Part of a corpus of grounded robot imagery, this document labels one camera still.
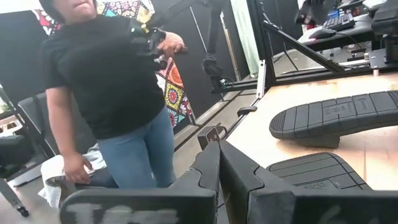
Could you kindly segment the black keyboard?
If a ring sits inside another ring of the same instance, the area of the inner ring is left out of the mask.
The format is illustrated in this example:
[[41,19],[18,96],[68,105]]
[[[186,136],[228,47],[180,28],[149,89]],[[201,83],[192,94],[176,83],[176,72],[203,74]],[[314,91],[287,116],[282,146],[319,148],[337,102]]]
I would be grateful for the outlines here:
[[324,29],[341,31],[350,29],[355,26],[355,20],[351,14],[343,14],[342,16],[332,17],[323,24]]

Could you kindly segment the black aluminium rig frame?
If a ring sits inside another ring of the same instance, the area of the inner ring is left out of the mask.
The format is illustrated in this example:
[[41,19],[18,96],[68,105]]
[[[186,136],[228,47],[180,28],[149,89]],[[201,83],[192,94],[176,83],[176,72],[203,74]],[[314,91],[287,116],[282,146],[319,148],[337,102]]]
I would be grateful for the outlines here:
[[[207,53],[203,59],[203,70],[211,78],[213,85],[213,92],[222,93],[235,90],[249,90],[257,88],[257,80],[254,82],[249,81],[238,81],[238,82],[225,82],[222,76],[222,69],[217,65],[216,62],[216,43],[218,38],[218,23],[216,19],[220,16],[223,5],[226,0],[181,0],[172,7],[170,7],[170,13],[176,15],[180,11],[190,7],[193,4],[202,2],[204,5],[210,7],[210,26],[209,26],[209,39],[207,45]],[[292,45],[296,50],[303,53],[305,56],[311,58],[316,63],[324,66],[325,72],[314,70],[313,73],[309,73],[307,79],[309,81],[321,80],[330,76],[347,77],[349,74],[359,75],[364,72],[361,68],[348,68],[331,60],[327,60],[325,57],[318,55],[314,50],[310,49],[306,45],[299,43],[291,36],[282,31],[282,29],[273,24],[260,8],[258,0],[253,0],[249,4],[249,7],[254,10],[254,15],[251,16],[252,26],[255,28],[254,36],[257,44],[257,52],[260,60],[265,60],[266,68],[266,84],[265,91],[271,87],[276,86],[280,82],[275,77],[274,63],[271,57],[271,46],[269,43],[269,35],[275,34],[280,37],[284,42]]]

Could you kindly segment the white bracket strip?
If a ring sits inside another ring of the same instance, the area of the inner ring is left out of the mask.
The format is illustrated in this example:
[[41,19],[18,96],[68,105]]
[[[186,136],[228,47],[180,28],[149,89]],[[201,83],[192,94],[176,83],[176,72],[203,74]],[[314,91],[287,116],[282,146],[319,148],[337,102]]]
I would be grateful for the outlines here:
[[266,62],[265,60],[259,61],[259,72],[257,74],[257,88],[256,98],[261,99],[264,96],[265,84],[266,84]]

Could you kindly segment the black computer mouse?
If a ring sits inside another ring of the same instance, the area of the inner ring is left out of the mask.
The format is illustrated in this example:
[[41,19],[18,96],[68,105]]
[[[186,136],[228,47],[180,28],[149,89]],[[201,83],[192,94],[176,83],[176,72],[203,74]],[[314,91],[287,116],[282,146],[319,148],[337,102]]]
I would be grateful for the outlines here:
[[333,29],[320,29],[315,31],[313,34],[309,36],[309,39],[327,39],[333,37],[336,34],[336,31]]

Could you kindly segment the black desk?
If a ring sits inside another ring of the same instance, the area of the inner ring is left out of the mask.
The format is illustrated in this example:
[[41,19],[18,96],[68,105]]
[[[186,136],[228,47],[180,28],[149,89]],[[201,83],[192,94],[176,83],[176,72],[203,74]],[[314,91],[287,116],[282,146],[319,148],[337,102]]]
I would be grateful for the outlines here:
[[369,15],[363,14],[361,16],[354,17],[354,20],[356,21],[354,27],[338,31],[338,33],[333,37],[319,40],[310,39],[310,36],[314,32],[322,29],[322,27],[316,27],[304,32],[298,41],[314,51],[343,47],[350,44],[368,41],[372,43],[373,48],[377,48],[379,40],[371,28],[373,19]]

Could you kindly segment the person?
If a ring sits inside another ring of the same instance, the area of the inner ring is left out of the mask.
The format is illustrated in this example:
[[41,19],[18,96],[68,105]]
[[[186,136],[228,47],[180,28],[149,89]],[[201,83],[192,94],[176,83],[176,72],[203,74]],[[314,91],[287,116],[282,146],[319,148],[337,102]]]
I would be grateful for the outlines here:
[[65,177],[90,182],[76,148],[72,102],[90,127],[120,188],[175,181],[174,131],[152,60],[137,54],[129,19],[97,13],[96,0],[39,0],[61,28],[41,48],[49,123]]

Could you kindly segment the black foam slide sandal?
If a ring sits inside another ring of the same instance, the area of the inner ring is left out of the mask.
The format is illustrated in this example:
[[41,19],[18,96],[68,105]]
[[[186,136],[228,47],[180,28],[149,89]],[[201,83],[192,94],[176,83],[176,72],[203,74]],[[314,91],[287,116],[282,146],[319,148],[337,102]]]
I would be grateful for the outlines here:
[[340,156],[319,152],[269,165],[267,170],[291,185],[309,190],[371,190]]
[[398,125],[398,90],[291,107],[273,117],[271,135],[306,147],[337,148],[340,137]]

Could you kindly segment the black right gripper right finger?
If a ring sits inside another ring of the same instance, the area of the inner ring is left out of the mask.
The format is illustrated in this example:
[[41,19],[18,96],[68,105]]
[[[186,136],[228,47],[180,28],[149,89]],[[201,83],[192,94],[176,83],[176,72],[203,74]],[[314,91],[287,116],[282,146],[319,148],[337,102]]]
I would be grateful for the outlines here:
[[398,191],[309,190],[220,142],[220,179],[233,224],[398,224]]

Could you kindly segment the colourful patterned cloth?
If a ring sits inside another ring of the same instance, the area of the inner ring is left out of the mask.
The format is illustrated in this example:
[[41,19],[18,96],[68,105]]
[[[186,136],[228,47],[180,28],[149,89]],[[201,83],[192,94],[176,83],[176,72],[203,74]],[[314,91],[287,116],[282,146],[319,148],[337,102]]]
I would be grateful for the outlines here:
[[[59,30],[55,22],[43,9],[33,9],[39,24],[48,36]],[[99,0],[97,13],[103,16],[124,16],[139,22],[147,22],[155,13],[150,0]],[[172,58],[167,60],[165,69],[156,73],[158,86],[164,92],[165,107],[168,110],[173,127],[192,114],[192,108],[180,77],[179,70]]]

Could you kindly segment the grey office chair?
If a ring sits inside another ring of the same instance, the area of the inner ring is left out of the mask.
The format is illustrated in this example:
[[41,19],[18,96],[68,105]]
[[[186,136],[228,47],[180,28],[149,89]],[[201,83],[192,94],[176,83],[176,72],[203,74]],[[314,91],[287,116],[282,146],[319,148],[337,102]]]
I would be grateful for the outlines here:
[[[89,148],[96,144],[96,139],[81,117],[74,98],[71,98],[71,103],[76,149],[80,154],[86,154]],[[26,98],[20,101],[18,106],[39,135],[39,141],[46,152],[49,153],[49,156],[59,155],[60,151],[50,128],[46,93],[43,92]]]

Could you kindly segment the white cloth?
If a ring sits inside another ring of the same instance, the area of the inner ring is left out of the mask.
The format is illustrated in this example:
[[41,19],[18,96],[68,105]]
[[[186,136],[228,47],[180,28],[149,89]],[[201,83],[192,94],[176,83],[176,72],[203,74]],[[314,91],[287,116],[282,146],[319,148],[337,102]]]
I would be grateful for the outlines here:
[[42,164],[40,171],[44,186],[38,194],[46,199],[52,208],[60,208],[63,201],[78,189],[112,187],[114,185],[114,180],[107,170],[106,163],[97,144],[90,147],[83,157],[93,167],[93,170],[85,168],[90,177],[89,184],[75,184],[66,179],[63,156],[61,155],[57,155]]

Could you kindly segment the pale green curtain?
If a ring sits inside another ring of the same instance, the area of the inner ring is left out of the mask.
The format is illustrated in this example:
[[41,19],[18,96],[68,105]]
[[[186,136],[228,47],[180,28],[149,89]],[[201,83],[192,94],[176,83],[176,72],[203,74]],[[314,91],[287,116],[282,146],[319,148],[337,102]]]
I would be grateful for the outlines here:
[[230,3],[250,76],[256,78],[259,72],[259,55],[247,0],[230,0]]

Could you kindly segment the black table clamp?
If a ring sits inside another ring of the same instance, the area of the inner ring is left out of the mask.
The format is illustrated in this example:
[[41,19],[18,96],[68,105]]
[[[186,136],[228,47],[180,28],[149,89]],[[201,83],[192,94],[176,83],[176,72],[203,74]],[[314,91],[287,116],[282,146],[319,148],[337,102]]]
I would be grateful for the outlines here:
[[255,112],[257,110],[257,106],[245,106],[237,111],[237,116],[246,116],[249,113]]

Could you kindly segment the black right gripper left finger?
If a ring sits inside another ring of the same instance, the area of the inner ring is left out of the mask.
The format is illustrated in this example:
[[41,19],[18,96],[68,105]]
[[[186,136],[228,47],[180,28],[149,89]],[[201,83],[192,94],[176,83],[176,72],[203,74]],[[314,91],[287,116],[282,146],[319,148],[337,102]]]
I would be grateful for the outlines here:
[[79,190],[64,202],[62,224],[216,224],[220,146],[211,142],[170,187]]

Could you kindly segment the dark office chair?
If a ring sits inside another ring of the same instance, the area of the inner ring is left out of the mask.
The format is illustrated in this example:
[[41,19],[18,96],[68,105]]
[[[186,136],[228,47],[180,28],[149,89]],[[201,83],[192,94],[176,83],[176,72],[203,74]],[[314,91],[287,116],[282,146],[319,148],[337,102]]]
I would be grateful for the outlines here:
[[24,174],[28,168],[26,164],[30,160],[31,152],[28,140],[21,135],[0,137],[0,194],[23,217],[28,217],[29,212],[16,193],[7,183]]

